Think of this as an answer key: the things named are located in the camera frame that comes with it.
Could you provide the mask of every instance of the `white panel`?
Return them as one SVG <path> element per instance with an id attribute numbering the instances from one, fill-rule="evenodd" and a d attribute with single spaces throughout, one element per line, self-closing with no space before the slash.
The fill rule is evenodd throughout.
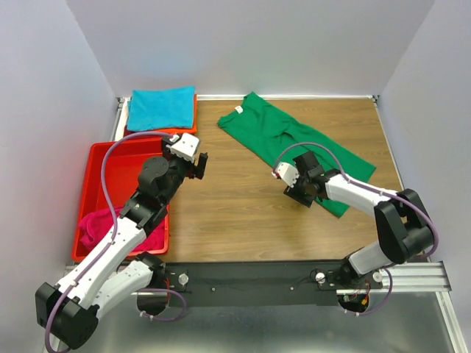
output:
<path id="1" fill-rule="evenodd" d="M 456 315 L 471 343 L 471 3 L 437 0 L 380 97 L 405 187 L 436 223 Z"/>
<path id="2" fill-rule="evenodd" d="M 361 248 L 348 260 L 357 274 L 367 274 L 391 263 L 391 260 L 381 250 L 378 240 Z"/>
<path id="3" fill-rule="evenodd" d="M 153 271 L 141 261 L 131 263 L 120 273 L 109 278 L 100 288 L 92 305 L 98 305 L 96 317 L 102 320 L 103 316 L 136 290 L 149 285 Z"/>
<path id="4" fill-rule="evenodd" d="M 433 0 L 68 0 L 115 93 L 378 94 Z"/>
<path id="5" fill-rule="evenodd" d="M 111 240 L 113 227 L 105 237 L 93 248 L 90 254 L 67 276 L 61 278 L 57 284 L 59 290 L 64 293 L 67 288 L 74 284 L 71 292 L 67 295 L 70 299 L 79 298 L 79 304 L 88 309 L 95 295 L 103 283 L 113 273 L 116 267 L 126 256 L 140 243 L 146 240 L 146 233 L 138 229 L 136 223 L 128 218 L 118 218 L 118 232 L 114 240 Z M 106 252 L 96 260 L 95 264 L 88 270 L 87 274 L 75 285 L 75 279 L 83 270 L 89 266 L 108 245 Z"/>
<path id="6" fill-rule="evenodd" d="M 349 183 L 343 175 L 337 174 L 329 179 L 329 182 L 325 184 L 325 190 L 329 199 L 334 201 L 343 202 L 360 210 L 371 217 L 375 217 L 375 206 L 381 201 L 390 200 L 389 197 L 378 195 L 372 191 L 360 188 L 357 185 Z M 397 191 L 378 188 L 385 193 L 395 195 Z"/>
<path id="7" fill-rule="evenodd" d="M 0 351 L 42 351 L 35 291 L 70 261 L 90 145 L 116 99 L 64 1 L 0 4 Z"/>

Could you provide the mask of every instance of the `green shirt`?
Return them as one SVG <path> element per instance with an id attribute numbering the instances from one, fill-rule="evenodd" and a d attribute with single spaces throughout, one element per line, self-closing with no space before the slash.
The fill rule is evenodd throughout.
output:
<path id="1" fill-rule="evenodd" d="M 345 172 L 362 182 L 368 182 L 376 169 L 374 165 L 362 160 L 321 132 L 301 124 L 253 92 L 244 97 L 241 106 L 243 109 L 241 113 L 233 111 L 221 117 L 218 125 L 270 167 L 273 167 L 278 155 L 285 148 L 294 143 L 309 141 L 320 143 L 331 150 L 340 160 Z M 315 146 L 294 148 L 288 151 L 281 161 L 294 164 L 293 158 L 307 151 L 313 151 L 316 154 L 326 171 L 338 168 L 326 151 Z M 341 217 L 348 209 L 348 206 L 341 202 L 332 200 L 317 202 L 338 217 Z"/>

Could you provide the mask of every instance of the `red plastic bin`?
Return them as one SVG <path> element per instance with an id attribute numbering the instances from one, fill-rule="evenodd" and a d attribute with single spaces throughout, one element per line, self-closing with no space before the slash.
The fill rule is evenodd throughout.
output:
<path id="1" fill-rule="evenodd" d="M 107 208 L 105 195 L 100 181 L 100 170 L 103 158 L 113 142 L 95 143 L 90 148 L 87 168 L 83 181 L 82 198 L 80 200 L 78 222 L 88 213 Z M 110 155 L 106 169 L 106 183 L 111 201 L 114 206 L 123 206 L 134 194 L 138 186 L 138 175 L 144 161 L 149 157 L 162 155 L 160 138 L 146 138 L 124 141 Z M 162 249 L 148 250 L 151 254 L 165 254 L 169 250 L 170 218 L 165 217 L 165 238 Z M 80 262 L 89 251 L 79 241 L 82 231 L 75 232 L 72 260 Z M 128 257 L 134 257 L 140 252 L 131 252 Z"/>

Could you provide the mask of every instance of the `blue towel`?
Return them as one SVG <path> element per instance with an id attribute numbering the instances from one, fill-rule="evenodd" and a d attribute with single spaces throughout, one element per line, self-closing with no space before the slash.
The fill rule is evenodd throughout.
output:
<path id="1" fill-rule="evenodd" d="M 193 127 L 194 86 L 173 90 L 134 90 L 128 103 L 129 131 Z"/>

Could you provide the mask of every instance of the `wooden table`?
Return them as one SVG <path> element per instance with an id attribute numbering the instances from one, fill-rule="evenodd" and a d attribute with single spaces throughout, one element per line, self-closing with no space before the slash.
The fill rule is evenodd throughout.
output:
<path id="1" fill-rule="evenodd" d="M 370 182 L 400 185 L 369 99 L 279 100 L 274 105 L 325 133 L 378 168 Z M 337 218 L 313 203 L 283 195 L 270 167 L 216 122 L 239 101 L 200 101 L 200 151 L 209 154 L 203 180 L 187 180 L 171 202 L 171 240 L 165 261 L 343 258 L 377 240 L 375 222 L 350 208 Z"/>

